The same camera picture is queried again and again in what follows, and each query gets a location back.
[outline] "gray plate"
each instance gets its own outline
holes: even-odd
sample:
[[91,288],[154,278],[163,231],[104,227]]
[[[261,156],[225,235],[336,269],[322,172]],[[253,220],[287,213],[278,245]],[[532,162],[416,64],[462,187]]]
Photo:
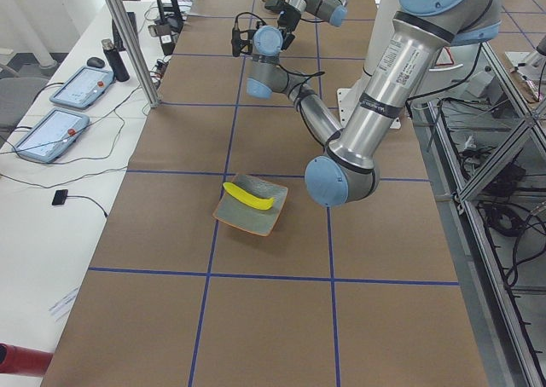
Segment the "gray plate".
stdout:
[[284,206],[288,188],[245,174],[237,174],[231,182],[257,197],[273,197],[275,202],[269,210],[261,211],[244,205],[238,199],[224,192],[224,196],[214,211],[214,217],[251,234],[269,235]]

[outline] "black bottle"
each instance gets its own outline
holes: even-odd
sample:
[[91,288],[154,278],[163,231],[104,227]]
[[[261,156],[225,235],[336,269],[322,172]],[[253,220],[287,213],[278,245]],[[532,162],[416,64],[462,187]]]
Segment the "black bottle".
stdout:
[[125,68],[125,64],[121,59],[121,55],[116,47],[113,45],[112,40],[103,39],[102,40],[102,50],[106,56],[110,67],[112,67],[113,75],[116,77],[116,80],[119,82],[126,82],[129,80],[129,73]]

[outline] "yellow object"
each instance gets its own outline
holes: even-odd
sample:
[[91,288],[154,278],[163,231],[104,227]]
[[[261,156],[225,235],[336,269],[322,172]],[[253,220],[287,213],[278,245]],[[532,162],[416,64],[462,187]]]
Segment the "yellow object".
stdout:
[[241,187],[235,185],[233,182],[224,182],[224,189],[233,198],[239,200],[244,205],[248,205],[251,208],[261,211],[267,211],[273,206],[275,199],[271,198],[258,198],[251,193],[248,193]]

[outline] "chair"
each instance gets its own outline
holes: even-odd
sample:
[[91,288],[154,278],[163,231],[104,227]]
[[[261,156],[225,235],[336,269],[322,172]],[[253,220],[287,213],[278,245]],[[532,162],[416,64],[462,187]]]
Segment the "chair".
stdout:
[[48,79],[21,77],[14,69],[3,64],[0,64],[0,69],[13,76],[0,78],[0,137],[7,139]]

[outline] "white desk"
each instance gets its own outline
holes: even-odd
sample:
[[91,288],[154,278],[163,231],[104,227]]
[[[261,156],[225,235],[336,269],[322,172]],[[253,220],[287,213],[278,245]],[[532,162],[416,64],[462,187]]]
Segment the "white desk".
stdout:
[[[143,23],[144,13],[151,3],[128,2],[126,9],[136,12],[140,45],[148,67],[163,54],[159,41],[148,35]],[[111,17],[106,7],[98,14],[59,67],[53,82],[66,81],[91,56],[101,57],[101,39],[111,38]],[[95,121],[103,117],[137,86],[137,76],[126,52],[122,53],[131,78],[115,83],[91,108],[85,111]],[[23,118],[20,125],[34,125],[52,107],[49,96],[55,89],[44,91]],[[80,160],[69,165],[38,165],[18,159],[14,154],[0,155],[0,172],[13,178],[45,186],[65,182],[88,173],[125,167],[132,155],[146,116],[144,94],[138,90],[118,114],[125,120],[118,143],[108,159]],[[61,158],[68,161],[81,157],[101,157],[108,154],[122,121],[111,114],[91,126]],[[22,133],[15,132],[15,143]],[[2,152],[9,151],[7,144]],[[102,174],[63,185],[69,195],[85,195],[95,199],[107,211],[112,207],[123,171]],[[49,308],[84,278],[90,258],[96,248],[105,217],[87,199],[67,199],[59,207],[51,205],[57,188],[32,188],[0,177],[0,341],[31,349],[54,351],[68,315],[60,320],[49,314]],[[2,387],[38,386],[40,378],[0,374]]]

